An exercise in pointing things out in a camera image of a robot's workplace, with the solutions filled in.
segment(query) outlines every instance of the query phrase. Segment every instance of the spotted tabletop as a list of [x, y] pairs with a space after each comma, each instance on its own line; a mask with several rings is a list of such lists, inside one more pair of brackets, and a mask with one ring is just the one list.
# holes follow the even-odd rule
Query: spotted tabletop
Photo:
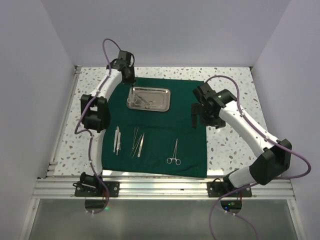
[[[83, 67], [78, 78], [66, 127], [54, 161], [57, 165], [54, 176], [79, 176], [88, 164], [87, 133], [75, 135], [74, 130], [80, 117], [80, 97], [93, 91], [105, 74], [105, 67]], [[266, 123], [261, 110], [256, 88], [248, 67], [136, 67], [136, 77], [204, 81], [214, 75], [226, 75], [239, 85], [240, 103], [244, 109], [265, 129]], [[230, 90], [236, 95], [232, 82], [224, 78], [215, 78], [209, 82], [212, 89]], [[228, 124], [215, 129], [206, 128], [207, 175], [223, 176], [235, 168], [251, 165], [256, 159], [254, 153]], [[150, 176], [154, 174], [119, 172], [104, 170], [103, 175], [113, 176]]]

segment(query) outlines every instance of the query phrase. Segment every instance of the white speckled surface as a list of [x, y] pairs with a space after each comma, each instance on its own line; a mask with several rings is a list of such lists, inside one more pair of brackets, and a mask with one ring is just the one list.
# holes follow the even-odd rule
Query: white speckled surface
[[[104, 76], [105, 67], [83, 67], [74, 93], [67, 125], [62, 137], [59, 152], [55, 161], [58, 162], [54, 176], [80, 175], [88, 163], [88, 134], [74, 135], [76, 123], [80, 117], [80, 97], [90, 93]], [[257, 92], [249, 68], [247, 67], [137, 67], [136, 77], [182, 79], [204, 81], [213, 75], [226, 75], [234, 78], [240, 89], [240, 103], [246, 111], [262, 127], [266, 123], [262, 114]], [[236, 89], [227, 79], [216, 78], [209, 83], [215, 91], [229, 89], [236, 95]], [[207, 174], [222, 176], [235, 168], [248, 166], [256, 159], [246, 142], [239, 137], [231, 126], [215, 130], [207, 127]], [[104, 175], [151, 175], [147, 173], [104, 171]]]

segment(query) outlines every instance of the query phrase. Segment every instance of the forceps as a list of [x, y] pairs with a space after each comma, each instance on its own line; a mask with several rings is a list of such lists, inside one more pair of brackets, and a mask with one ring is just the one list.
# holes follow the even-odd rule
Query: forceps
[[180, 159], [177, 159], [177, 146], [178, 146], [178, 138], [175, 141], [175, 147], [174, 147], [174, 151], [173, 151], [173, 156], [172, 157], [168, 157], [166, 159], [166, 162], [168, 164], [171, 164], [173, 162], [173, 160], [175, 160], [175, 164], [176, 165], [180, 165], [181, 164]]

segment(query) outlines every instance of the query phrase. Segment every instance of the cable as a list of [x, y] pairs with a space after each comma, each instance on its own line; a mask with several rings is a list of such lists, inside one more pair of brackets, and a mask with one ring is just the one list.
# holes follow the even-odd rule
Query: cable
[[[272, 143], [273, 145], [277, 146], [278, 148], [281, 148], [282, 150], [287, 151], [288, 153], [297, 156], [298, 158], [302, 159], [302, 160], [307, 164], [308, 169], [307, 169], [304, 173], [302, 173], [302, 174], [293, 175], [293, 176], [287, 176], [287, 177], [277, 177], [276, 179], [287, 179], [287, 180], [288, 180], [288, 179], [297, 179], [297, 178], [301, 178], [301, 177], [304, 177], [304, 176], [308, 175], [308, 174], [310, 173], [310, 171], [311, 171], [311, 165], [310, 165], [309, 161], [308, 161], [305, 157], [303, 157], [303, 156], [300, 155], [299, 153], [297, 153], [297, 152], [295, 152], [295, 151], [292, 151], [291, 149], [288, 149], [288, 148], [286, 148], [286, 147], [278, 144], [277, 142], [272, 141], [271, 139], [269, 139], [266, 135], [263, 134], [263, 132], [261, 132], [261, 131], [247, 118], [247, 116], [246, 116], [245, 114], [243, 114], [243, 111], [242, 111], [241, 106], [240, 106], [240, 90], [239, 90], [239, 86], [238, 86], [238, 84], [236, 83], [236, 81], [233, 80], [231, 77], [228, 77], [228, 76], [215, 75], [215, 76], [209, 77], [209, 78], [205, 81], [205, 83], [209, 82], [211, 79], [214, 79], [214, 78], [225, 78], [225, 79], [228, 79], [228, 80], [230, 80], [231, 82], [233, 82], [233, 84], [235, 85], [235, 89], [236, 89], [236, 105], [237, 105], [237, 108], [238, 108], [239, 113], [242, 115], [242, 117], [245, 119], [245, 121], [246, 121], [260, 136], [262, 136], [264, 139], [266, 139], [268, 142]], [[214, 210], [215, 206], [218, 204], [218, 202], [219, 202], [221, 199], [223, 199], [223, 198], [225, 198], [225, 197], [227, 197], [227, 196], [229, 196], [229, 195], [231, 195], [231, 194], [233, 194], [233, 193], [236, 193], [236, 192], [238, 192], [238, 191], [241, 191], [242, 189], [251, 188], [251, 187], [256, 186], [256, 185], [258, 185], [257, 182], [256, 182], [256, 183], [253, 183], [253, 184], [251, 184], [251, 185], [246, 185], [246, 186], [242, 186], [242, 187], [236, 188], [235, 190], [232, 190], [232, 191], [230, 191], [230, 192], [222, 195], [221, 197], [219, 197], [219, 198], [214, 202], [213, 206], [212, 206], [211, 209], [210, 209], [210, 213], [209, 213], [209, 228], [210, 228], [211, 235], [212, 235], [212, 237], [213, 237], [215, 240], [217, 240], [217, 237], [216, 237], [216, 235], [214, 234], [214, 231], [213, 231], [213, 228], [212, 228], [212, 224], [211, 224], [212, 213], [213, 213], [213, 210]], [[246, 221], [246, 222], [253, 228], [254, 233], [255, 233], [255, 235], [256, 235], [256, 239], [257, 239], [257, 240], [260, 239], [260, 237], [259, 237], [259, 235], [258, 235], [257, 229], [254, 227], [254, 225], [253, 225], [248, 219], [246, 219], [245, 217], [243, 217], [243, 216], [241, 216], [241, 215], [238, 215], [238, 214], [235, 214], [235, 216], [238, 217], [238, 218], [240, 218], [240, 219], [242, 219], [242, 220], [244, 220], [244, 221]]]
[[75, 134], [75, 135], [78, 135], [78, 134], [81, 134], [81, 133], [84, 133], [84, 132], [87, 132], [87, 133], [90, 134], [89, 147], [88, 147], [89, 165], [90, 165], [90, 167], [91, 167], [91, 169], [92, 169], [92, 172], [93, 172], [94, 176], [98, 179], [98, 181], [102, 184], [102, 186], [104, 187], [104, 189], [105, 189], [105, 191], [106, 191], [106, 201], [105, 201], [104, 207], [101, 208], [101, 209], [98, 210], [98, 211], [92, 210], [92, 213], [93, 213], [93, 214], [98, 214], [98, 213], [102, 212], [102, 211], [107, 207], [108, 202], [109, 202], [110, 193], [109, 193], [109, 189], [108, 189], [108, 187], [106, 186], [106, 184], [104, 183], [104, 181], [102, 181], [102, 180], [100, 179], [100, 177], [98, 176], [98, 174], [97, 174], [97, 172], [96, 172], [96, 170], [95, 170], [95, 168], [94, 168], [94, 165], [93, 165], [93, 163], [92, 163], [92, 159], [91, 159], [91, 148], [92, 148], [92, 141], [93, 141], [93, 138], [94, 138], [93, 133], [92, 133], [89, 129], [83, 129], [83, 130], [80, 130], [80, 131], [78, 131], [78, 130], [79, 130], [80, 124], [81, 124], [81, 122], [82, 122], [82, 120], [83, 120], [83, 118], [84, 118], [87, 110], [90, 108], [90, 105], [91, 105], [91, 104], [93, 103], [93, 101], [98, 97], [98, 95], [99, 95], [102, 87], [104, 86], [104, 84], [105, 84], [106, 81], [110, 78], [110, 75], [111, 75], [111, 64], [110, 64], [110, 61], [109, 61], [109, 58], [108, 58], [108, 55], [107, 55], [107, 52], [106, 52], [106, 48], [105, 48], [105, 42], [106, 42], [106, 41], [111, 41], [111, 42], [113, 42], [113, 43], [118, 47], [118, 49], [121, 50], [121, 48], [119, 47], [119, 45], [118, 45], [114, 40], [112, 40], [112, 39], [110, 39], [110, 38], [106, 38], [106, 39], [103, 40], [103, 42], [102, 42], [102, 49], [103, 49], [103, 53], [104, 53], [105, 59], [106, 59], [106, 61], [107, 61], [107, 63], [108, 63], [108, 66], [109, 66], [109, 73], [108, 73], [108, 75], [105, 77], [105, 79], [102, 81], [102, 84], [99, 86], [98, 91], [95, 93], [95, 95], [93, 96], [93, 98], [91, 98], [91, 100], [86, 104], [86, 106], [85, 106], [85, 108], [84, 108], [84, 110], [83, 110], [83, 112], [82, 112], [82, 114], [81, 114], [81, 116], [80, 116], [80, 119], [79, 119], [79, 121], [77, 122], [77, 124], [76, 124], [76, 126], [75, 126], [75, 130], [74, 130], [74, 134]]

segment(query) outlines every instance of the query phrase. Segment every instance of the silver tray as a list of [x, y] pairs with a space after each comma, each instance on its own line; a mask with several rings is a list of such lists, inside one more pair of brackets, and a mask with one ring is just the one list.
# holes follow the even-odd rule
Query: silver tray
[[171, 92], [166, 88], [131, 87], [126, 101], [129, 109], [166, 112], [170, 108]]

